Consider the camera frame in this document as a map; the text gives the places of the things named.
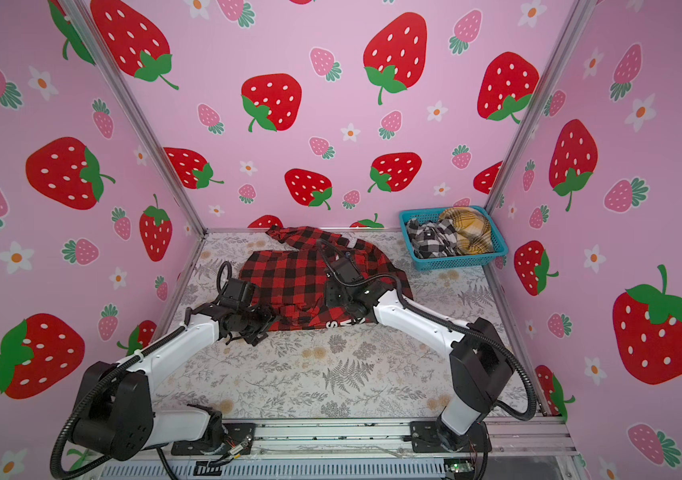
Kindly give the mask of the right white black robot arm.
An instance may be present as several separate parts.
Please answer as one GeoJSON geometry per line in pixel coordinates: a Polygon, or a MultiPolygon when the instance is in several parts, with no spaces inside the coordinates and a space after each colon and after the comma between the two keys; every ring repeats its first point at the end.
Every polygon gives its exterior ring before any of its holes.
{"type": "Polygon", "coordinates": [[[520,362],[503,344],[492,323],[455,321],[404,296],[392,275],[343,280],[329,273],[326,304],[339,306],[353,318],[371,317],[405,333],[445,358],[454,397],[435,420],[439,445],[447,451],[467,447],[470,433],[501,406],[500,395],[520,362]]]}

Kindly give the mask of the red black plaid shirt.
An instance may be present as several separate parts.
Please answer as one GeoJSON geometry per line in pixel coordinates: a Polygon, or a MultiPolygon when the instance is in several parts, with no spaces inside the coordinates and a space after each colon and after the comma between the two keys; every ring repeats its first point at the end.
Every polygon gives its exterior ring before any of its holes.
{"type": "Polygon", "coordinates": [[[318,330],[352,324],[344,309],[330,309],[325,305],[326,266],[316,247],[318,239],[350,254],[365,278],[383,273],[397,276],[404,295],[413,297],[406,273],[372,243],[308,226],[272,227],[266,234],[289,248],[253,252],[241,267],[239,278],[257,286],[253,297],[256,303],[276,311],[277,321],[270,327],[272,331],[318,330]]]}

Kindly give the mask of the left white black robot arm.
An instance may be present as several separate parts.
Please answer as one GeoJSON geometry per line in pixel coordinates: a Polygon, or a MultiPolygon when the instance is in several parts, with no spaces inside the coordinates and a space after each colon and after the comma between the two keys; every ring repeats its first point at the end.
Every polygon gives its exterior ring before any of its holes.
{"type": "Polygon", "coordinates": [[[156,390],[199,351],[222,339],[255,346],[276,320],[276,311],[268,305],[209,302],[187,308],[171,333],[115,363],[97,362],[86,370],[58,442],[120,461],[177,442],[203,454],[223,452],[228,433],[219,411],[192,404],[180,410],[156,410],[156,390]]]}

